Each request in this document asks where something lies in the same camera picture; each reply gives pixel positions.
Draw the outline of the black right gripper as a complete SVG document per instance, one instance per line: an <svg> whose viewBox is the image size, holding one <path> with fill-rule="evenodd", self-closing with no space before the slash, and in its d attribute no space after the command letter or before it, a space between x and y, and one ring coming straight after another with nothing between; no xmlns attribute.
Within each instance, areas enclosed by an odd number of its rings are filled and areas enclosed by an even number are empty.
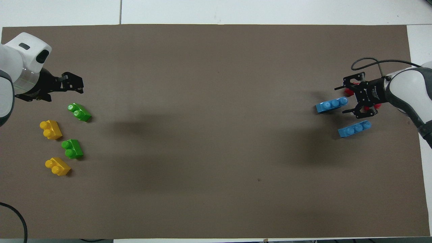
<svg viewBox="0 0 432 243"><path fill-rule="evenodd" d="M375 116L378 111L374 107L377 104L387 103L385 97L385 82L389 78L381 78L365 81L365 73L360 72L354 75L344 77L344 84L334 88L334 90L350 90L354 92L357 105L352 109L342 111L343 114L352 114L357 119Z"/></svg>

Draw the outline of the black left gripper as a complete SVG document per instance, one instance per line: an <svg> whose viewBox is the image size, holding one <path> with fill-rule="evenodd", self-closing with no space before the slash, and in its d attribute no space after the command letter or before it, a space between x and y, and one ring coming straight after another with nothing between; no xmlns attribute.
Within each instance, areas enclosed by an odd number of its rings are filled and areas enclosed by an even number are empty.
<svg viewBox="0 0 432 243"><path fill-rule="evenodd" d="M71 72L64 72L60 77L53 76L47 69L42 68L36 84L27 92L15 91L14 97L30 102L43 100L51 102L51 92L75 91L84 93L82 77Z"/></svg>

